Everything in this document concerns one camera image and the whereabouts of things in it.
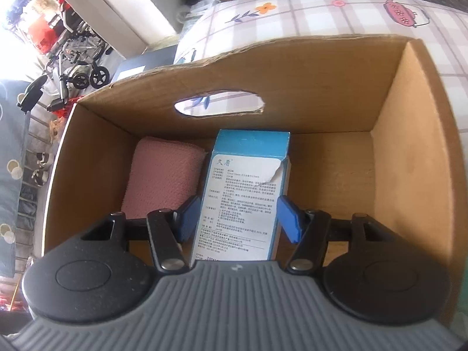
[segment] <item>oval cutout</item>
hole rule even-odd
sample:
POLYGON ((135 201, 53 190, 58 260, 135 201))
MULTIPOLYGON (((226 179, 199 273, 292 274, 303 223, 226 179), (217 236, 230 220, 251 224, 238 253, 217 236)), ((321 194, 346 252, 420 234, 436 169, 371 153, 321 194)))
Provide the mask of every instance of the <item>oval cutout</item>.
POLYGON ((217 116, 232 113, 261 113, 265 106, 260 96, 246 91, 218 91, 198 95, 174 104, 187 116, 217 116))

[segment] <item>orange flower print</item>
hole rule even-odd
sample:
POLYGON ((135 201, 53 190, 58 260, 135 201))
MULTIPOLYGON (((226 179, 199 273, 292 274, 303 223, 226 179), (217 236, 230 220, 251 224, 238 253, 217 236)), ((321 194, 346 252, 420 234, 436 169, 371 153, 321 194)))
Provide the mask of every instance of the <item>orange flower print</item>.
POLYGON ((268 11, 272 11, 273 9, 276 9, 276 5, 273 5, 272 3, 265 3, 262 6, 258 6, 255 8, 260 14, 265 14, 268 11))

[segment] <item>cardboard box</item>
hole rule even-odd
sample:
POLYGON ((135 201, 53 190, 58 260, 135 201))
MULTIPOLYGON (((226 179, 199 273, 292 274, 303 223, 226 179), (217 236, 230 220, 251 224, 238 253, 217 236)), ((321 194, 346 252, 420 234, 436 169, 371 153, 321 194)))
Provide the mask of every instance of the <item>cardboard box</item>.
MULTIPOLYGON (((437 70, 422 41, 406 37, 276 39, 91 93, 73 108, 52 170, 44 251, 120 210, 141 137, 211 151, 224 128, 291 132, 289 197, 335 218, 366 212, 425 249, 449 268, 453 312, 468 244, 462 150, 437 70), (226 90, 255 92, 265 107, 216 117, 174 109, 226 90)), ((292 249, 282 235, 277 259, 292 249)))
POLYGON ((211 153, 190 265, 195 260, 271 260, 287 194, 289 132, 221 129, 211 153))

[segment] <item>blue box top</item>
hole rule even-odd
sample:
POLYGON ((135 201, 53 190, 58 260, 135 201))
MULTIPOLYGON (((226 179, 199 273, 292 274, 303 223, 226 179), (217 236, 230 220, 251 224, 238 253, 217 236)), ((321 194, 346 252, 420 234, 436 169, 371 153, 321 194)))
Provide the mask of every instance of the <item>blue box top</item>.
POLYGON ((221 129, 212 155, 230 154, 283 160, 288 154, 290 137, 289 132, 221 129))

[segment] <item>pink flower print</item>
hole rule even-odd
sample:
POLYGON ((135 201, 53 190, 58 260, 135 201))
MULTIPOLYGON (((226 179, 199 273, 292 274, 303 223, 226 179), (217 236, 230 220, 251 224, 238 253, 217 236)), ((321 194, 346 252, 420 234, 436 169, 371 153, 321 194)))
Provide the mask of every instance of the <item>pink flower print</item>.
POLYGON ((333 6, 337 6, 337 7, 339 7, 339 8, 341 8, 341 7, 343 7, 343 6, 346 5, 346 3, 345 3, 343 0, 333 0, 333 1, 331 2, 331 4, 332 4, 333 6))

